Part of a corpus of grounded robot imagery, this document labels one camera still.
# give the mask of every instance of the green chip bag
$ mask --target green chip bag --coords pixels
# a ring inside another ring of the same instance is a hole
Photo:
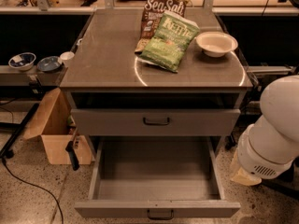
[[[176,73],[187,47],[198,33],[199,27],[194,21],[166,10],[154,37],[140,54],[140,59]]]

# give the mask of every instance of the closed drawer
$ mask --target closed drawer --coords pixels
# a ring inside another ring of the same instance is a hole
[[[205,137],[104,137],[83,217],[231,217]]]
[[[238,109],[73,109],[85,135],[229,135]]]

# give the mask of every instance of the cabinet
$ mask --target cabinet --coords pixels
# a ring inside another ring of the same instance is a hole
[[[215,152],[251,89],[234,53],[187,49],[177,74],[134,55],[142,9],[97,10],[61,84],[95,157],[84,217],[230,217]],[[201,32],[215,16],[190,8]]]

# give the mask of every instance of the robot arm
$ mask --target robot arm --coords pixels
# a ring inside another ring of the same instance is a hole
[[[299,156],[299,76],[272,82],[263,91],[260,104],[263,114],[240,136],[234,159],[243,169],[243,177],[246,174],[254,180],[232,178],[245,185],[276,178]]]

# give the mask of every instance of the bowl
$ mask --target bowl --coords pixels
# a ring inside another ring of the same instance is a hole
[[[62,67],[62,59],[58,56],[49,56],[40,60],[37,64],[37,69],[42,72],[56,72]]]
[[[196,37],[197,45],[210,57],[221,57],[237,48],[237,41],[222,32],[205,32]]]
[[[28,71],[34,66],[36,56],[31,52],[24,52],[10,58],[8,64],[11,68],[19,71]]]

